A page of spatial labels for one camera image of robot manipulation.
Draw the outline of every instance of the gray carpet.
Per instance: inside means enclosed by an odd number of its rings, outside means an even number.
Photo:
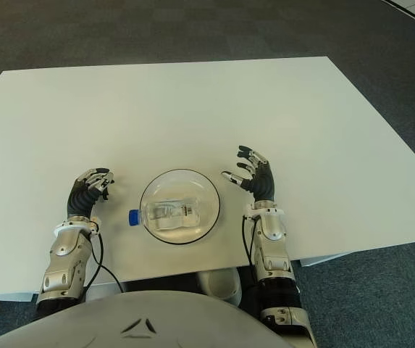
[[[0,0],[0,72],[316,55],[415,152],[415,20],[380,0]],[[415,244],[296,272],[320,347],[415,347]],[[32,311],[0,303],[0,334]]]

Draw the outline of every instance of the clear glass bowl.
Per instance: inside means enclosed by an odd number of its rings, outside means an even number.
[[[163,173],[146,187],[140,214],[146,230],[171,244],[187,244],[215,225],[220,199],[214,184],[193,170]]]

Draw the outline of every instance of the bottle cap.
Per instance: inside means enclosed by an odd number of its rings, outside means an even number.
[[[137,226],[140,224],[140,211],[133,209],[128,213],[128,223],[130,226]]]

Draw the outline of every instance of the robotic arm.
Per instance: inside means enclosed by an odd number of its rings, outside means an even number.
[[[90,169],[76,179],[67,201],[67,220],[54,229],[56,241],[38,295],[37,318],[81,302],[85,269],[91,255],[91,236],[99,221],[91,210],[100,196],[107,199],[113,174],[106,168]]]
[[[255,246],[254,266],[258,286],[260,321],[286,338],[296,347],[316,347],[307,312],[302,309],[299,289],[288,253],[285,249],[286,230],[281,216],[284,212],[274,203],[274,181],[268,160],[249,149],[239,146],[238,167],[249,172],[251,179],[231,172],[222,172],[232,183],[253,194],[254,205],[248,206],[244,220],[254,222],[251,238]],[[247,250],[249,262],[251,251]]]

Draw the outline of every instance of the plastic water bottle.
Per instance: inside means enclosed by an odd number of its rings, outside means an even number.
[[[131,210],[130,226],[141,223],[150,231],[168,231],[199,225],[198,200],[196,198],[166,199],[150,202],[141,210]]]

